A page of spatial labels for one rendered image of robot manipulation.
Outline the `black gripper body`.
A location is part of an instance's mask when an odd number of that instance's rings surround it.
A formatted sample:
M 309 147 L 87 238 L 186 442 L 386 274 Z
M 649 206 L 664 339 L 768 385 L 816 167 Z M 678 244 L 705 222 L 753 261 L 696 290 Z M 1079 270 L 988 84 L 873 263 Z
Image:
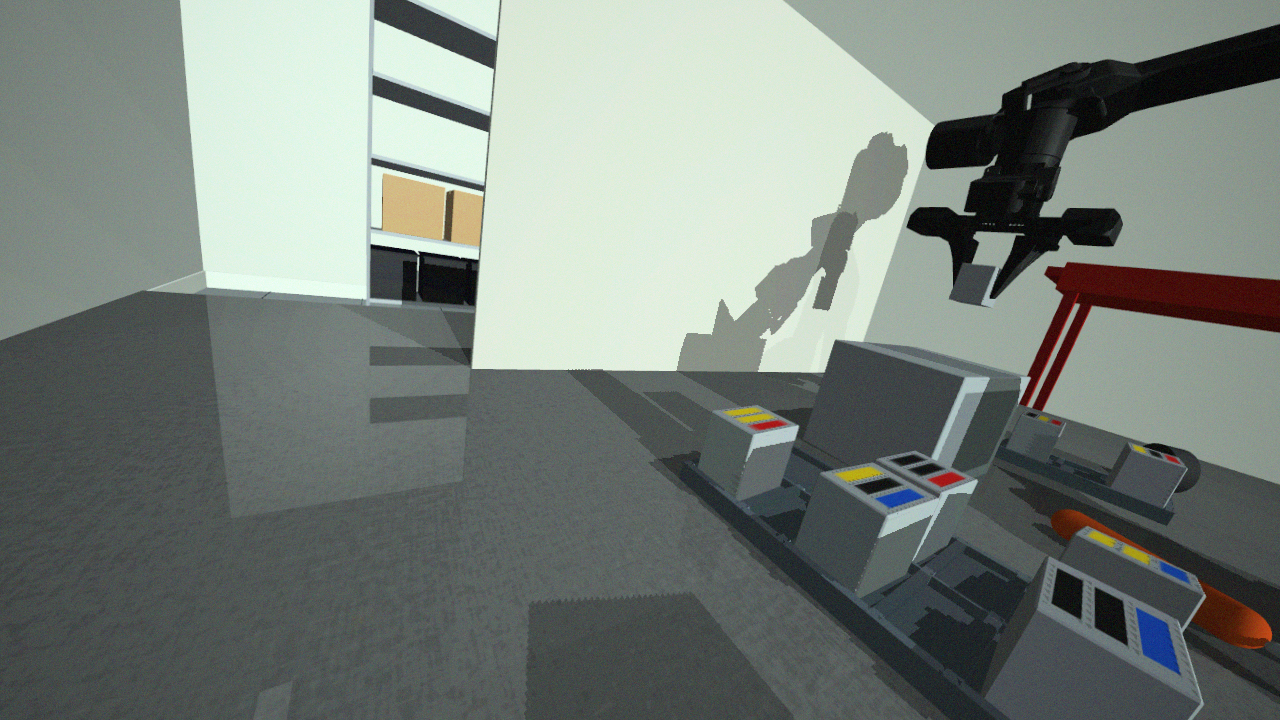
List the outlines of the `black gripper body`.
M 998 158 L 995 167 L 1001 167 L 1000 176 L 1012 176 L 1021 174 L 1024 165 L 1059 167 L 1060 161 L 1050 155 L 1023 154 Z M 906 227 L 928 237 L 940 237 L 940 232 L 966 233 L 972 238 L 977 231 L 1009 232 L 1050 237 L 1057 245 L 1068 236 L 1073 245 L 1105 247 L 1114 246 L 1123 229 L 1123 219 L 1114 209 L 1068 208 L 1062 217 L 1041 217 L 1044 202 L 1036 202 L 1032 211 L 1027 210 L 1029 204 L 1018 213 L 975 211 L 975 215 L 957 215 L 948 208 L 918 208 Z

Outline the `orange capsule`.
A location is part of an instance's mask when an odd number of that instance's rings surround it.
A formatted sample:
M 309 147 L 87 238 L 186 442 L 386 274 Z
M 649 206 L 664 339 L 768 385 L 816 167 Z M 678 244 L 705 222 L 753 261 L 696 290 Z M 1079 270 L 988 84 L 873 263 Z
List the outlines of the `orange capsule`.
M 1070 509 L 1062 509 L 1053 512 L 1051 518 L 1051 525 L 1057 536 L 1062 536 L 1069 541 L 1074 532 L 1082 529 L 1083 527 L 1091 527 L 1106 536 L 1111 536 L 1117 541 L 1121 541 L 1132 547 L 1151 553 L 1148 550 L 1135 544 L 1125 537 L 1110 530 L 1107 527 L 1100 524 L 1094 519 L 1085 516 L 1082 512 Z M 1197 578 L 1198 579 L 1198 578 Z M 1192 623 L 1204 628 L 1206 632 L 1212 633 L 1219 637 L 1220 641 L 1225 641 L 1229 644 L 1239 646 L 1247 650 L 1256 650 L 1263 647 L 1268 650 L 1268 653 L 1274 653 L 1280 659 L 1280 644 L 1272 641 L 1272 632 L 1265 618 L 1261 618 L 1258 612 L 1247 607 L 1242 602 L 1236 602 L 1228 594 L 1217 591 L 1212 585 L 1201 582 L 1201 589 L 1204 591 L 1206 600 L 1201 605 L 1192 618 Z

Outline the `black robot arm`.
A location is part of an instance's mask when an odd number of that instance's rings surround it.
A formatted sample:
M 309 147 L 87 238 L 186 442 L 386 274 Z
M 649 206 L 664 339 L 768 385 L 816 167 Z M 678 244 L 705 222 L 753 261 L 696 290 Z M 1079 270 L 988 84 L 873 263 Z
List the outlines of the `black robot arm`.
M 1279 78 L 1280 24 L 1147 61 L 1071 61 L 1004 94 L 993 115 L 937 123 L 925 143 L 925 164 L 931 170 L 987 167 L 996 155 L 1023 154 L 1062 160 L 1069 141 L 1103 131 L 1132 111 Z M 1039 167 L 1024 165 L 1012 176 L 987 167 L 970 182 L 964 211 L 1018 213 L 1027 202 L 1032 211 L 1036 202 L 1050 201 L 1061 167 Z

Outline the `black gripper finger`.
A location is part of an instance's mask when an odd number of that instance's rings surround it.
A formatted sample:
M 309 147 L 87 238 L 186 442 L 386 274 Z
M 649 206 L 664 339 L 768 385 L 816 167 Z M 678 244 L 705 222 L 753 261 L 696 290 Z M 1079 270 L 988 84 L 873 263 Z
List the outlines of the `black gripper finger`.
M 977 249 L 980 242 L 972 238 L 966 233 L 959 232 L 940 232 L 940 238 L 948 242 L 954 259 L 954 284 L 957 279 L 957 274 L 963 266 L 963 263 L 972 263 L 975 258 Z
M 1002 272 L 998 273 L 997 279 L 991 290 L 989 299 L 996 299 L 998 293 L 1002 293 L 1009 284 L 1018 278 L 1046 251 L 1059 251 L 1059 245 L 1055 243 L 1053 238 L 1050 237 L 1036 237 L 1036 236 L 1023 236 L 1016 234 L 1012 250 L 1004 265 Z

